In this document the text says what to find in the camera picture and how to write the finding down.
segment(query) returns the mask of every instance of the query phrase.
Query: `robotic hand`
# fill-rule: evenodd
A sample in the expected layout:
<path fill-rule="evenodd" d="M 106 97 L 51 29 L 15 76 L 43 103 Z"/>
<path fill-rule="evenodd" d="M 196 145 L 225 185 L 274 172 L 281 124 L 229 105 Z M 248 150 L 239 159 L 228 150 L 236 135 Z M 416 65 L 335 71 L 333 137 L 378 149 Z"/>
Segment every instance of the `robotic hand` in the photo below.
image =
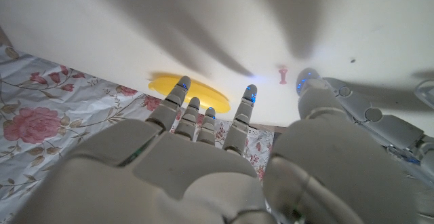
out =
<path fill-rule="evenodd" d="M 213 108 L 191 142 L 197 98 L 168 132 L 189 86 L 183 77 L 145 122 L 120 122 L 73 149 L 13 223 L 414 223 L 399 169 L 347 120 L 324 80 L 299 87 L 303 119 L 273 145 L 263 187 L 241 157 L 256 86 L 223 150 L 214 147 Z"/>
<path fill-rule="evenodd" d="M 434 138 L 394 115 L 383 115 L 345 82 L 324 80 L 353 123 L 369 132 L 406 170 L 434 188 Z"/>

